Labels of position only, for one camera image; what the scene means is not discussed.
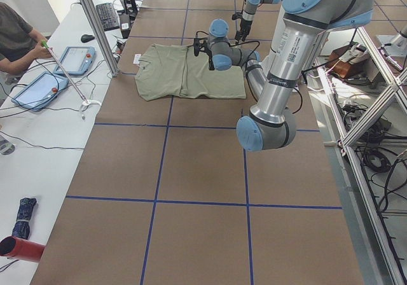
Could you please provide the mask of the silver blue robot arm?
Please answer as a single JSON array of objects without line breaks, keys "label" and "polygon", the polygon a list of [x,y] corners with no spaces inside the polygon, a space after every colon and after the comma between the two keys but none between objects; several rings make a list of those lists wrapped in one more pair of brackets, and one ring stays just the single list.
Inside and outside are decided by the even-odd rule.
[{"label": "silver blue robot arm", "polygon": [[244,42],[248,37],[259,6],[263,4],[279,4],[280,1],[281,0],[243,0],[242,9],[232,15],[232,20],[240,20],[240,26],[235,33],[236,43]]},{"label": "silver blue robot arm", "polygon": [[215,70],[241,67],[257,102],[239,119],[237,137],[248,151],[287,146],[296,134],[296,124],[287,102],[309,60],[318,35],[327,31],[354,29],[371,21],[374,0],[246,0],[236,38],[249,33],[260,4],[280,3],[280,13],[270,54],[260,60],[257,53],[231,46],[228,24],[212,21],[206,50]]}]

